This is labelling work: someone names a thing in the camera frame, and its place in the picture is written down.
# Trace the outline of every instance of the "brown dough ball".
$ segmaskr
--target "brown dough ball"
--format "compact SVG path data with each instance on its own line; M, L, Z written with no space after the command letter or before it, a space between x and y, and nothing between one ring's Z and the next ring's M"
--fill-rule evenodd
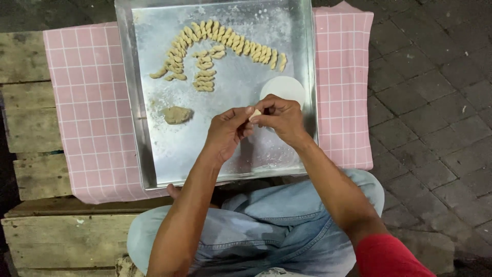
M162 110L164 120L171 125L181 124L189 119L191 110L183 107L173 106Z

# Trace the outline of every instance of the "lap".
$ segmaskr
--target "lap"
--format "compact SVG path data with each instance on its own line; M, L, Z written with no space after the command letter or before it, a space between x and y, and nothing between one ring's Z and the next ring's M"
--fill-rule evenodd
M381 215L384 192L379 182L364 171L345 173ZM139 215L128 231L128 253L144 273L169 207ZM341 276L354 263L350 240L306 181L238 195L222 209L209 209L191 270L194 276L254 276L278 266L308 275Z

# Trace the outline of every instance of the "hand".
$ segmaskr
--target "hand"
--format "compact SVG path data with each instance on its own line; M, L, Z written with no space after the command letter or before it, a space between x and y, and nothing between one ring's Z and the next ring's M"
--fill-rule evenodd
M253 134L253 124L247 122L253 112L253 107L248 106L214 116L202 152L211 155L222 166L232 157L239 142Z
M303 114L297 101L269 94L254 107L262 114L254 116L251 123L273 128L275 133L293 148L310 139L310 135L304 129Z

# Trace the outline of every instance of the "red sleeve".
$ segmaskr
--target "red sleeve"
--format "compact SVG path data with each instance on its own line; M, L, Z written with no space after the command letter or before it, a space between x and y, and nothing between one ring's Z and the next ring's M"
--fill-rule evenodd
M361 277L435 277L397 238L371 235L355 249Z

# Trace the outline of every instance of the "pink checkered cloth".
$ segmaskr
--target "pink checkered cloth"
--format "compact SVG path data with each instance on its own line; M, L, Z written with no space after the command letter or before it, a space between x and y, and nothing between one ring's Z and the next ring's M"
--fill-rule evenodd
M343 168L372 168L367 123L373 14L313 9L319 144ZM142 188L116 22L44 31L73 195L85 203L166 196Z

